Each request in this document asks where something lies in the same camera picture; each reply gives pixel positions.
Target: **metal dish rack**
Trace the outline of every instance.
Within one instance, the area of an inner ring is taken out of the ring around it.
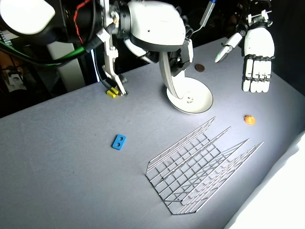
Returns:
[[[220,151],[204,133],[215,117],[153,158],[146,176],[173,215],[199,211],[235,171],[264,143],[233,157],[249,139]]]

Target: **robotic hand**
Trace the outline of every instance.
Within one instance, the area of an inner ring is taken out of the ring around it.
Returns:
[[[215,62],[223,59],[240,41],[244,40],[244,79],[243,91],[268,92],[271,79],[271,60],[274,59],[275,46],[273,38],[267,27],[272,25],[269,20],[266,8],[270,8],[269,0],[251,1],[248,12],[260,13],[252,16],[250,13],[245,18],[246,23],[237,25],[239,31],[235,33],[224,45],[223,49],[218,53]]]

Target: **metal wire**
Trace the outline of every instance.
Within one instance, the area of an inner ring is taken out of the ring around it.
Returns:
[[[147,166],[146,176],[174,215],[197,212],[228,180],[228,178],[263,143],[239,156],[232,154],[249,139],[220,151],[215,141],[230,128],[210,140],[206,130],[215,117],[153,158]]]

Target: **table surface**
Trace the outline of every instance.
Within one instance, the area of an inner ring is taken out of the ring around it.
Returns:
[[[110,99],[96,83],[0,119],[0,228],[223,228],[305,127],[305,97],[277,75],[269,93],[241,90],[239,48],[214,63],[225,41],[195,48],[186,71],[212,91],[203,114],[171,106],[159,66],[149,64],[125,73],[126,98]],[[214,116],[208,136],[232,127],[219,148],[265,143],[198,213],[172,216],[144,175],[147,163]],[[127,136],[122,151],[111,148],[117,134]]]

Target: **orange object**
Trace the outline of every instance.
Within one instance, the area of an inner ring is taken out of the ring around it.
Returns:
[[[248,124],[248,125],[254,125],[256,123],[256,120],[253,116],[251,115],[246,115],[244,117],[244,121]]]

